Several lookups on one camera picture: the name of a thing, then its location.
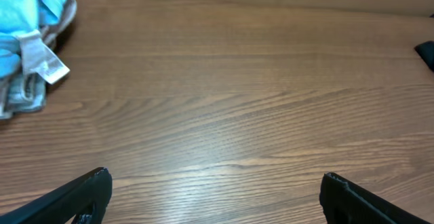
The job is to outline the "black polo shirt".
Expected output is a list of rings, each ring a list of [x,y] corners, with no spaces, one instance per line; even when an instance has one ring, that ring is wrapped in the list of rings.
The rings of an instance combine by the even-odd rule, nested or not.
[[[422,58],[429,69],[434,71],[434,42],[426,41],[417,45],[414,50]]]

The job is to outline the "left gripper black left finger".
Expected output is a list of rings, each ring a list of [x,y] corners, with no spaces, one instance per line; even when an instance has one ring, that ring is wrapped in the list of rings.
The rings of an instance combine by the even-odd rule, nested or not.
[[[1,216],[3,224],[91,223],[101,224],[110,202],[113,180],[99,167],[75,180]]]

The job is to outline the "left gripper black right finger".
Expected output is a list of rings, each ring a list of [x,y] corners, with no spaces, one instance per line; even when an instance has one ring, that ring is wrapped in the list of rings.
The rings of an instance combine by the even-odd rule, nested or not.
[[[429,224],[334,172],[324,174],[319,202],[328,224]]]

